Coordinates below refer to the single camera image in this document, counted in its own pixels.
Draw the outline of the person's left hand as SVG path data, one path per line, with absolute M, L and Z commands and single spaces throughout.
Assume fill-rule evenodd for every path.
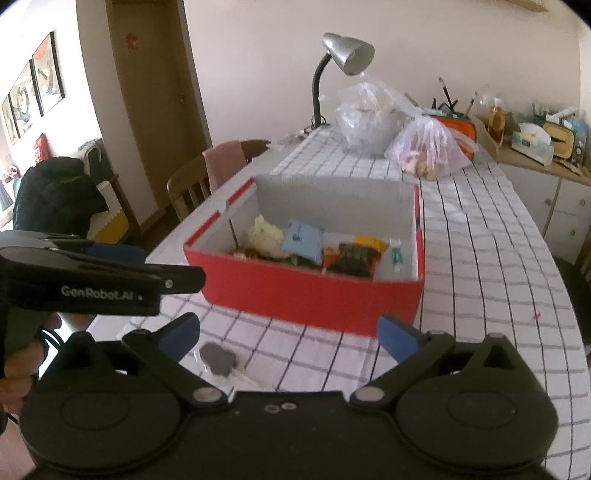
M 41 332 L 52 331 L 60 326 L 59 315 L 56 312 L 50 313 L 44 325 L 35 332 L 33 340 L 5 359 L 0 381 L 1 408 L 5 412 L 17 414 L 23 408 L 26 397 L 38 378 L 39 368 L 47 356 Z

